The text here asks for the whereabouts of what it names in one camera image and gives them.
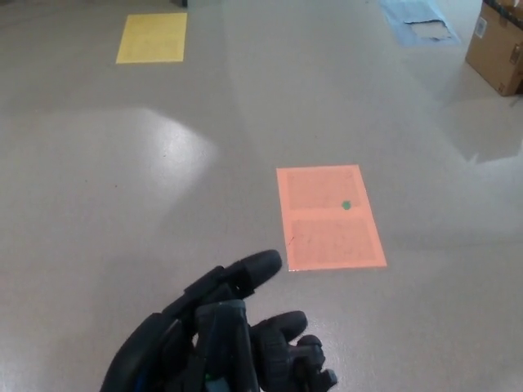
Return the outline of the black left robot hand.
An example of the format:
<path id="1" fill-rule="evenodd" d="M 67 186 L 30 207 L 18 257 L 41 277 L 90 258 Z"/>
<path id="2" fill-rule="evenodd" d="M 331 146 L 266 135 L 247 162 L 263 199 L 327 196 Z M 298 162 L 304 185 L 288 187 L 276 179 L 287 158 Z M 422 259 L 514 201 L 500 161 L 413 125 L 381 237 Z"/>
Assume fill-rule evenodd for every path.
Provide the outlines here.
<path id="1" fill-rule="evenodd" d="M 273 278 L 276 250 L 218 266 L 128 337 L 103 391 L 311 391 L 321 344 L 301 311 L 248 323 L 245 299 Z"/>

